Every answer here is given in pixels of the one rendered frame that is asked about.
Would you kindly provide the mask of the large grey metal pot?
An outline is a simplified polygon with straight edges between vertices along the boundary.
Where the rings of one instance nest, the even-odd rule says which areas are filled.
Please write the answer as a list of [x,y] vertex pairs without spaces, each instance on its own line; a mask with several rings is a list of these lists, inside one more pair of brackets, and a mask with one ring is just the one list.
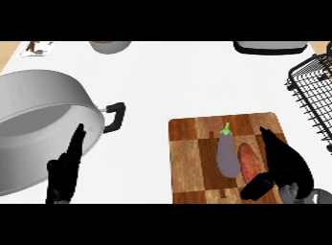
[[0,196],[47,180],[47,162],[84,129],[82,152],[121,127],[125,105],[100,109],[79,82],[51,70],[0,76]]

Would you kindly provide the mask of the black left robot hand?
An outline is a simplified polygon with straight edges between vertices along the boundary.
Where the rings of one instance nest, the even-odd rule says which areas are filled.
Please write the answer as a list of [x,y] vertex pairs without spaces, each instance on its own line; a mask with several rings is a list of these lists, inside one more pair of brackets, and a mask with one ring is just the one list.
[[72,134],[66,151],[59,155],[57,159],[47,162],[47,204],[68,204],[72,199],[78,181],[84,135],[82,124],[79,124]]

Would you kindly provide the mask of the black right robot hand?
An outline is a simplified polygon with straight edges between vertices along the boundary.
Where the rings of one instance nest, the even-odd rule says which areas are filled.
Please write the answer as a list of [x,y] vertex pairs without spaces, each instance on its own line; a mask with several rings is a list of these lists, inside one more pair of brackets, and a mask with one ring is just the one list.
[[314,188],[314,179],[307,163],[299,153],[277,138],[270,129],[259,128],[264,142],[267,171],[256,173],[242,189],[240,197],[243,200],[255,201],[265,192],[277,185],[279,189],[284,186],[296,185],[295,200],[308,197]]

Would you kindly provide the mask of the purple eggplant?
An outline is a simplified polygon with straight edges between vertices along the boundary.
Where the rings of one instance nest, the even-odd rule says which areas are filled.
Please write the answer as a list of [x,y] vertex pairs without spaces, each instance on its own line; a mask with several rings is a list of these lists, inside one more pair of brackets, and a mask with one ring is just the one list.
[[233,134],[230,131],[228,122],[218,130],[215,163],[221,175],[227,178],[234,178],[240,172],[240,164],[236,152],[233,150]]

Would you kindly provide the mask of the small grey bowl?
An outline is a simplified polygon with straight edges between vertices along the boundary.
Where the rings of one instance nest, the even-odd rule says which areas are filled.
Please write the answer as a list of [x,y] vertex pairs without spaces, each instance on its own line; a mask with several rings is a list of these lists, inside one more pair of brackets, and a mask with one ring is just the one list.
[[121,52],[130,45],[130,41],[94,42],[90,41],[93,50],[103,55],[112,55]]

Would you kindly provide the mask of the grey and black appliance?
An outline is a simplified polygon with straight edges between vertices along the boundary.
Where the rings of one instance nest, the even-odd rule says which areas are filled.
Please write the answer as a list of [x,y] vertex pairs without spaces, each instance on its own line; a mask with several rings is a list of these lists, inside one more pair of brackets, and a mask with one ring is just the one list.
[[234,41],[233,47],[240,54],[282,56],[301,54],[307,41]]

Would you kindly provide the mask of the brown wooden cutting board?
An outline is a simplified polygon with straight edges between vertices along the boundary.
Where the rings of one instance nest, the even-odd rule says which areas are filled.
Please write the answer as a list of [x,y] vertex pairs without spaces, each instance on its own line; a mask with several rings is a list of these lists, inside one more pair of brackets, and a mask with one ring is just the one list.
[[240,198],[245,186],[242,175],[225,178],[215,164],[218,130],[230,123],[233,149],[246,143],[258,158],[258,167],[267,169],[264,144],[258,127],[270,129],[284,142],[282,126],[274,113],[212,116],[168,121],[171,189],[174,204],[280,204],[279,188],[256,201]]

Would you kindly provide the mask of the orange sweet potato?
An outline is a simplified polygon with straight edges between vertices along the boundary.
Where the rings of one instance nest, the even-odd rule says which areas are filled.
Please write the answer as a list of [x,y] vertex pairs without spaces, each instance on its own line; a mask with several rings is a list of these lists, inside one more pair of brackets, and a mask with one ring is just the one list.
[[242,143],[237,149],[237,158],[240,163],[240,176],[242,176],[242,185],[245,186],[255,175],[262,172],[262,162],[254,151],[252,147]]

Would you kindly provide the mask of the white printed card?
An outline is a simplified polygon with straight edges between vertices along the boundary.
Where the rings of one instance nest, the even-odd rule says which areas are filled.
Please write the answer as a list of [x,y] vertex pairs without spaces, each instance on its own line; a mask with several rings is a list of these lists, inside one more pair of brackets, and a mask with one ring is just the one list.
[[54,44],[54,41],[29,41],[25,44],[17,56],[47,56],[50,54]]

